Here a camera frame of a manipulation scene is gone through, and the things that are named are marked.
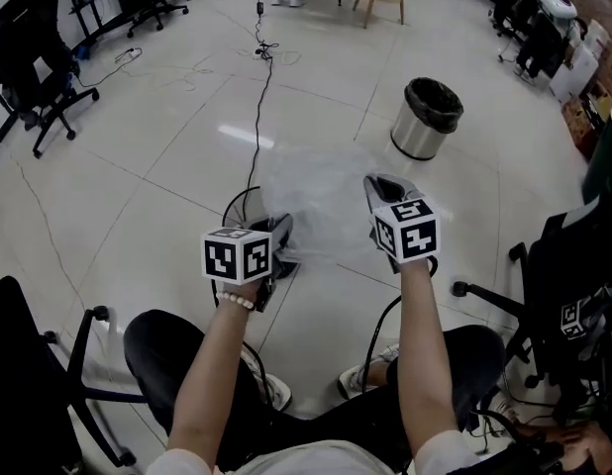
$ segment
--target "chair wheel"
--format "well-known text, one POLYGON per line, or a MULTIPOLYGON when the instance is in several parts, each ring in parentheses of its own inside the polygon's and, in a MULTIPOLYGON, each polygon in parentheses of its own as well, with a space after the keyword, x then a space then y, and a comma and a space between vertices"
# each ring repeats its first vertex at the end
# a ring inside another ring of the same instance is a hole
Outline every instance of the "chair wheel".
POLYGON ((110 312, 105 306, 96 306, 95 308, 93 308, 92 313, 96 321, 106 322, 110 319, 110 312))
POLYGON ((57 344, 57 333, 53 331, 46 331, 42 334, 42 338, 48 344, 57 344))
POLYGON ((508 258, 510 258, 513 262, 516 262, 520 258, 520 246, 513 246, 508 250, 508 258))
POLYGON ((540 385, 540 377, 537 375, 529 375, 524 381, 524 385, 528 389, 535 389, 538 385, 540 385))
POLYGON ((456 297, 464 297, 468 292, 468 283, 464 281, 454 282, 452 285, 452 295, 456 297))
POLYGON ((137 464, 137 458, 130 450, 127 450, 119 456, 119 460, 124 466, 134 466, 137 464))

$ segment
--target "white shirt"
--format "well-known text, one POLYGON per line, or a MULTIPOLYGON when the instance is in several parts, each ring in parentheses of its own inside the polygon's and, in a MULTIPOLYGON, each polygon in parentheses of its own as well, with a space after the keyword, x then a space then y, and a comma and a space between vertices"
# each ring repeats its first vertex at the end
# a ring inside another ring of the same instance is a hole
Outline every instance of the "white shirt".
MULTIPOLYGON (((417 475, 446 475, 479 462, 455 430, 427 441, 414 458, 417 475)), ((255 458, 234 475, 394 475, 369 452, 347 441, 327 440, 272 452, 255 458)), ((168 450, 148 468, 147 475, 212 475, 196 454, 168 450)))

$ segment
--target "bracelet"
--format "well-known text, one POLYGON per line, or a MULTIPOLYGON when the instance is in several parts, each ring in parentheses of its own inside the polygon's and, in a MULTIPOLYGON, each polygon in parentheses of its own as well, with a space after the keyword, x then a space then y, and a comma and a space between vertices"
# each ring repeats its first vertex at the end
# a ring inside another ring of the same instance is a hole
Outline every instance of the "bracelet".
POLYGON ((245 299, 244 297, 237 296, 236 294, 230 294, 229 292, 216 292, 217 299, 227 299, 232 303, 237 303, 244 306, 247 310, 252 311, 255 308, 255 304, 245 299))

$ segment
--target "sleeve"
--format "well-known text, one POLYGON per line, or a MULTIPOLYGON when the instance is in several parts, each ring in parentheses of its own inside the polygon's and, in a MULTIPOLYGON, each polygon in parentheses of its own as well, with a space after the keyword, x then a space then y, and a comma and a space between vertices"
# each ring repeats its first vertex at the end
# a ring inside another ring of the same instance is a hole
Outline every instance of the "sleeve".
POLYGON ((193 452, 173 448, 148 467, 146 475, 212 475, 207 463, 193 452))
POLYGON ((429 439, 414 457, 416 475, 446 475, 478 462, 479 457, 470 451, 456 430, 443 431, 429 439))

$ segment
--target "black garbage bag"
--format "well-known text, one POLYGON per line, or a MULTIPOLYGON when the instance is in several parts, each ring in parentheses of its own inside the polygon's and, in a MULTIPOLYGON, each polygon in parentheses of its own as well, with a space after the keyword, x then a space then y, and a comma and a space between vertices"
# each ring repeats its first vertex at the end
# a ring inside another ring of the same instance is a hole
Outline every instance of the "black garbage bag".
POLYGON ((405 87, 405 100, 416 117, 441 134, 458 127, 464 107, 449 87, 429 77, 417 77, 405 87))

